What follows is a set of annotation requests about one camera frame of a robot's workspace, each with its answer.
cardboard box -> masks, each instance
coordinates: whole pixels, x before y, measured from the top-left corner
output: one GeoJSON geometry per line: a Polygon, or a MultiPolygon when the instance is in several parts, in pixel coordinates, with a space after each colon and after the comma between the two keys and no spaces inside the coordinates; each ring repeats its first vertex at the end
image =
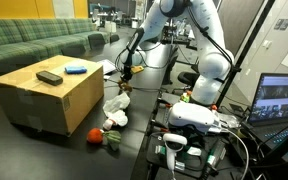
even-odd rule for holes
{"type": "Polygon", "coordinates": [[[55,56],[0,76],[0,104],[11,123],[67,136],[103,95],[103,66],[71,57],[55,56]],[[83,65],[87,72],[68,75],[68,65],[83,65]],[[43,70],[61,76],[63,83],[39,81],[36,73],[43,70]]]}

blue object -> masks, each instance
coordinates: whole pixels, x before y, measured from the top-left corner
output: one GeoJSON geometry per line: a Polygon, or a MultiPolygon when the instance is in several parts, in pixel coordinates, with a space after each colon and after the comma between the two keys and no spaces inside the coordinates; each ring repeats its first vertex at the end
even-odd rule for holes
{"type": "Polygon", "coordinates": [[[82,74],[86,73],[87,69],[84,66],[66,66],[65,72],[67,74],[82,74]]]}

monitor screen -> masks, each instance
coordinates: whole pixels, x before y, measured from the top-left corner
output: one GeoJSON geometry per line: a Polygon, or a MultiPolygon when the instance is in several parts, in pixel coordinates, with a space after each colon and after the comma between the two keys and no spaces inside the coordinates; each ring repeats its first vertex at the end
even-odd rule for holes
{"type": "Polygon", "coordinates": [[[249,122],[269,120],[288,120],[288,74],[261,74],[249,122]]]}

green couch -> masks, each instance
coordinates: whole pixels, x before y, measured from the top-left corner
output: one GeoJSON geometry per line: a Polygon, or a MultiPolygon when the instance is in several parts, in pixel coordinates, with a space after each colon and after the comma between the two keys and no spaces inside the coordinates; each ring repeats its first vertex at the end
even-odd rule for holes
{"type": "Polygon", "coordinates": [[[88,35],[96,31],[91,19],[5,19],[0,20],[0,62],[19,55],[35,55],[44,60],[60,55],[67,45],[83,44],[89,49],[88,35]]]}

computer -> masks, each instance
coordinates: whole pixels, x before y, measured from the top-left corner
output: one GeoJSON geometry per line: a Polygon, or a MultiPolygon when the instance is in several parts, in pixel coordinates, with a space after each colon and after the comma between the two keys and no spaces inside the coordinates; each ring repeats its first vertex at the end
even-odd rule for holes
{"type": "MultiPolygon", "coordinates": [[[[272,138],[265,143],[270,149],[280,145],[288,136],[288,74],[261,74],[251,112],[242,125],[262,142],[272,138]]],[[[282,158],[288,161],[288,152],[282,158]]]]}

